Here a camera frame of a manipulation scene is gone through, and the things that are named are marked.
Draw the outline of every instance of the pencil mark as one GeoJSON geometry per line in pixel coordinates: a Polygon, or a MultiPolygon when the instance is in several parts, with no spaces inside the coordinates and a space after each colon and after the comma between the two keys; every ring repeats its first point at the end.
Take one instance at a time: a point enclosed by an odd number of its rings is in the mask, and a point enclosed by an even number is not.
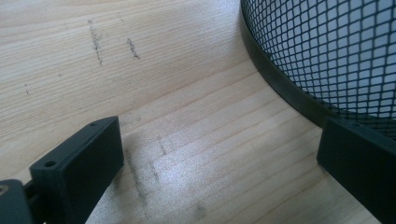
{"type": "Polygon", "coordinates": [[[156,182],[160,182],[160,177],[158,176],[157,170],[155,169],[153,162],[149,164],[149,168],[151,169],[151,172],[154,175],[154,179],[156,180],[156,182]]]}
{"type": "Polygon", "coordinates": [[[25,91],[27,95],[30,95],[29,93],[29,86],[25,83],[25,91]]]}
{"type": "Polygon", "coordinates": [[[132,42],[132,40],[128,38],[126,43],[129,45],[132,55],[134,55],[134,59],[140,59],[139,55],[137,55],[136,50],[134,49],[134,43],[132,42]]]}
{"type": "Polygon", "coordinates": [[[124,20],[123,20],[121,14],[120,14],[120,13],[118,13],[118,14],[119,14],[119,19],[120,19],[120,21],[124,22],[124,20]]]}
{"type": "Polygon", "coordinates": [[[99,64],[102,66],[103,59],[100,55],[102,46],[100,45],[100,42],[99,42],[102,39],[102,36],[97,34],[96,29],[93,27],[92,21],[88,21],[88,23],[90,24],[90,32],[91,32],[91,37],[92,37],[93,49],[96,52],[96,56],[98,58],[99,64]]]}
{"type": "Polygon", "coordinates": [[[200,203],[197,203],[195,205],[194,219],[195,221],[198,221],[204,217],[206,217],[206,208],[204,208],[200,203]]]}
{"type": "Polygon", "coordinates": [[[126,154],[125,156],[126,156],[126,160],[128,162],[129,169],[131,169],[131,172],[132,172],[132,178],[134,181],[134,185],[136,186],[137,195],[138,195],[140,201],[142,202],[142,204],[144,206],[147,206],[148,205],[148,200],[147,200],[148,195],[143,187],[142,182],[139,179],[138,173],[136,171],[136,166],[134,165],[134,161],[132,160],[132,155],[128,149],[125,150],[125,154],[126,154]]]}
{"type": "Polygon", "coordinates": [[[157,136],[157,140],[158,143],[160,144],[161,152],[163,153],[163,155],[166,155],[166,150],[165,150],[165,146],[163,145],[163,140],[161,139],[160,136],[157,136]]]}

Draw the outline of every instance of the wood grain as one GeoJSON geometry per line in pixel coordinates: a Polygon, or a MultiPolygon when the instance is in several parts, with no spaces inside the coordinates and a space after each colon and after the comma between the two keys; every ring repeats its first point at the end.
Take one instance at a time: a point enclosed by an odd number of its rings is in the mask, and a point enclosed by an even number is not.
{"type": "Polygon", "coordinates": [[[0,51],[2,179],[120,116],[125,166],[88,223],[377,223],[257,72],[238,1],[2,1],[0,51]]]}

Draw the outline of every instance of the black plastic piece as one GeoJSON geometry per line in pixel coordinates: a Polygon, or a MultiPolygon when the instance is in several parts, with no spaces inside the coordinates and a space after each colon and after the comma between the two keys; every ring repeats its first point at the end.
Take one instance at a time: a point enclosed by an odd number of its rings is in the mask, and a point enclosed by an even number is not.
{"type": "Polygon", "coordinates": [[[329,119],[318,163],[379,221],[396,223],[395,141],[359,124],[329,119]]]}
{"type": "Polygon", "coordinates": [[[46,222],[84,223],[123,165],[117,117],[84,127],[30,167],[46,222]]]}
{"type": "Polygon", "coordinates": [[[34,224],[22,182],[19,180],[0,181],[0,223],[34,224]]]}
{"type": "Polygon", "coordinates": [[[37,193],[33,181],[29,181],[25,184],[24,191],[26,200],[29,203],[30,211],[32,213],[34,223],[43,223],[50,216],[50,211],[43,201],[43,197],[37,193]]]}

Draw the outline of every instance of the small hole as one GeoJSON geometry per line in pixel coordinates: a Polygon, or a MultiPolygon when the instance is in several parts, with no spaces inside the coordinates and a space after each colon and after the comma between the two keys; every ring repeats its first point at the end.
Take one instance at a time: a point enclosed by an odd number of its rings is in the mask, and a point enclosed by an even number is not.
{"type": "Polygon", "coordinates": [[[8,191],[7,185],[0,185],[0,195],[6,193],[8,191]]]}
{"type": "Polygon", "coordinates": [[[51,167],[51,166],[54,166],[55,164],[56,164],[55,161],[47,161],[47,162],[44,164],[44,166],[45,166],[45,167],[51,167]]]}

